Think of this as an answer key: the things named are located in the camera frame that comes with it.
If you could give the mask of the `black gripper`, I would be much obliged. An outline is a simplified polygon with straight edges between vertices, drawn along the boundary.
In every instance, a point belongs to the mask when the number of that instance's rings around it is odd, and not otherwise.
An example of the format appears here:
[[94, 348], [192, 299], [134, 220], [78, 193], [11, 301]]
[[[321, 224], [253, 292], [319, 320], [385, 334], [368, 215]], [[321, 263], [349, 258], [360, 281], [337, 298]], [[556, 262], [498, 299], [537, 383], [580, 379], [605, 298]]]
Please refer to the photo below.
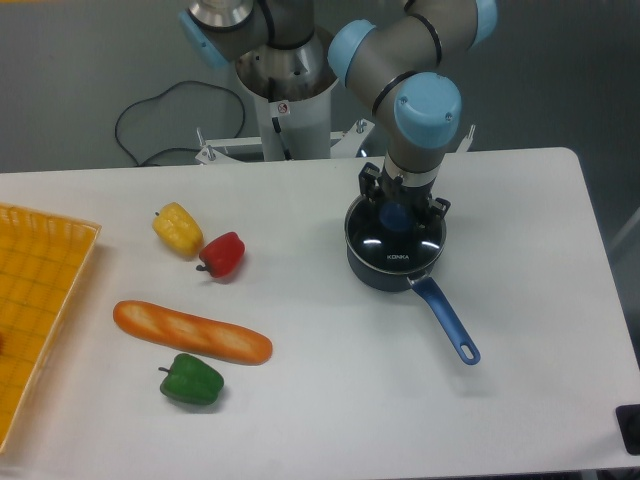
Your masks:
[[400, 208], [418, 213], [418, 228], [424, 231], [445, 229], [450, 202], [434, 198], [431, 190], [436, 170], [410, 172], [400, 167], [379, 167], [366, 162], [358, 174], [360, 195], [377, 210], [397, 212]]

